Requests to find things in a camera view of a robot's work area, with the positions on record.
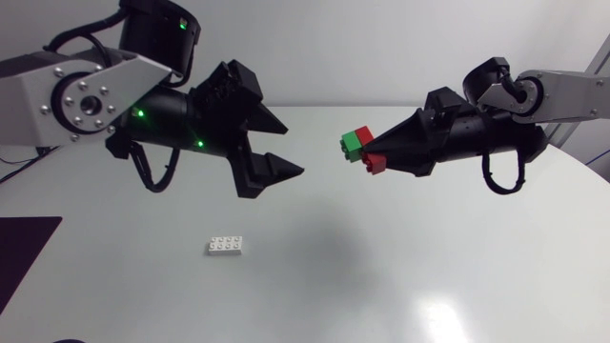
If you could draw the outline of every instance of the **black mat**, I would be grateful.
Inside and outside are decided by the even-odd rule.
[[[0,314],[61,219],[0,218]]]

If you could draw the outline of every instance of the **white tabletop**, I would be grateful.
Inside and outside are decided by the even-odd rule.
[[[340,135],[405,108],[277,108],[253,150],[306,168],[255,200],[226,160],[185,152],[152,194],[103,144],[65,148],[0,188],[0,216],[64,217],[0,316],[0,341],[608,342],[610,186],[549,147],[522,192],[480,160],[371,176]],[[169,150],[149,148],[156,177]],[[509,186],[513,154],[492,169]],[[241,256],[204,255],[243,235]]]

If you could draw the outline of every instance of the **screw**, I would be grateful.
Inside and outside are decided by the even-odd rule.
[[[55,76],[57,77],[64,77],[64,71],[61,70],[61,68],[57,67],[55,68],[55,70],[53,71],[53,73],[55,74]]]
[[[40,107],[40,112],[47,115],[47,114],[51,113],[51,109],[49,108],[49,106],[43,105]]]

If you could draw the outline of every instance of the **green lego brick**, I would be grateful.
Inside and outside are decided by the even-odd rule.
[[[359,161],[362,155],[362,145],[356,132],[345,133],[341,138],[341,149],[345,153],[345,159],[349,159],[352,163]]]

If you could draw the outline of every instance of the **red lego brick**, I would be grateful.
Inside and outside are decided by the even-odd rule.
[[[366,165],[366,171],[373,175],[385,172],[387,159],[384,155],[374,153],[362,153],[362,162]]]
[[[374,139],[369,127],[362,127],[356,130],[356,136],[358,136],[358,140],[362,147],[369,144]]]

